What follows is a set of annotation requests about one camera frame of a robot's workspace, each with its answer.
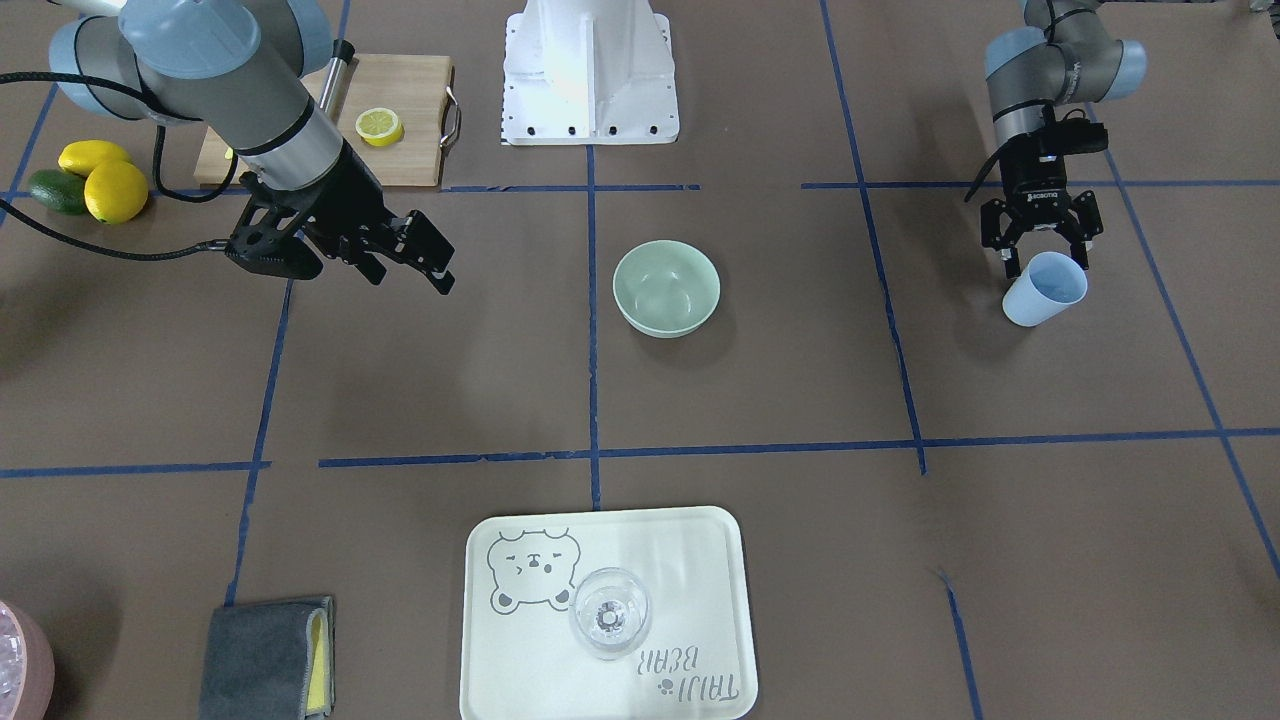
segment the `gray towel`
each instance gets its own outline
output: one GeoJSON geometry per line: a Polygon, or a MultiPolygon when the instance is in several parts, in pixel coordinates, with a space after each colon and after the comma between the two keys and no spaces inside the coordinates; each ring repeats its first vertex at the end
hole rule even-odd
{"type": "Polygon", "coordinates": [[[332,596],[214,611],[200,720],[302,720],[332,711],[332,596]],[[324,666],[312,667],[317,646],[324,666]],[[308,715],[312,673],[320,674],[316,683],[323,688],[321,701],[310,703],[308,715]]]}

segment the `bear illustration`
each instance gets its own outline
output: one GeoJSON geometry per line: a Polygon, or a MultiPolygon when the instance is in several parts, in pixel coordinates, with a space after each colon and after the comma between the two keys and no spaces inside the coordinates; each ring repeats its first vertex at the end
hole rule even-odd
{"type": "Polygon", "coordinates": [[[581,548],[568,528],[559,534],[526,530],[515,538],[499,533],[489,546],[489,569],[497,585],[489,603],[499,615],[539,602],[559,612],[568,610],[580,557],[581,548]]]}

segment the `wooden cutting board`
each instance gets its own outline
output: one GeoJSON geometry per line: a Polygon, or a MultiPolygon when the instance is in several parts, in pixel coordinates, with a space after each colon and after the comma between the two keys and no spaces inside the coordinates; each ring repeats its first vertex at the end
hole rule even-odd
{"type": "MultiPolygon", "coordinates": [[[[338,129],[356,149],[383,187],[440,184],[440,136],[453,78],[453,59],[434,55],[356,55],[347,70],[349,83],[339,92],[338,129]],[[370,108],[390,108],[404,123],[404,138],[372,147],[356,135],[356,118],[370,108]]],[[[302,78],[317,101],[326,70],[302,78]]],[[[196,182],[218,184],[227,176],[227,143],[210,129],[196,160],[196,182]]]]}

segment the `lemon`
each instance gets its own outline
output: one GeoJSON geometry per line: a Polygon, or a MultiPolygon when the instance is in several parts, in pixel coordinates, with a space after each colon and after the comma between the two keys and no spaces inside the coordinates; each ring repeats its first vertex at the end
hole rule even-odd
{"type": "Polygon", "coordinates": [[[84,181],[84,205],[101,223],[129,222],[147,204],[147,178],[124,160],[108,160],[84,181]]]}
{"type": "Polygon", "coordinates": [[[404,126],[394,110],[374,108],[356,118],[356,133],[374,147],[385,147],[404,137],[404,126]]]}
{"type": "Polygon", "coordinates": [[[108,160],[129,160],[129,152],[109,140],[81,140],[63,147],[58,167],[68,173],[87,178],[95,168],[108,160]]]}

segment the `plastic cup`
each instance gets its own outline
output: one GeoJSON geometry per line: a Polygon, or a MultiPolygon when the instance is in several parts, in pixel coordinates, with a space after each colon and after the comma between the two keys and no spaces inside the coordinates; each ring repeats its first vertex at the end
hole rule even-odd
{"type": "Polygon", "coordinates": [[[632,247],[613,270],[613,300],[631,327],[650,337],[681,337],[719,304],[719,274],[696,247],[654,240],[632,247]]]}
{"type": "Polygon", "coordinates": [[[0,717],[40,720],[54,689],[54,656],[45,633],[22,610],[0,602],[0,674],[6,685],[0,717]]]}
{"type": "Polygon", "coordinates": [[[649,591],[631,573],[603,568],[577,585],[570,621],[595,657],[625,657],[649,632],[649,591]]]}
{"type": "Polygon", "coordinates": [[[1005,293],[1005,316],[1033,328],[1084,299],[1089,279],[1061,252],[1041,252],[1005,293]]]}

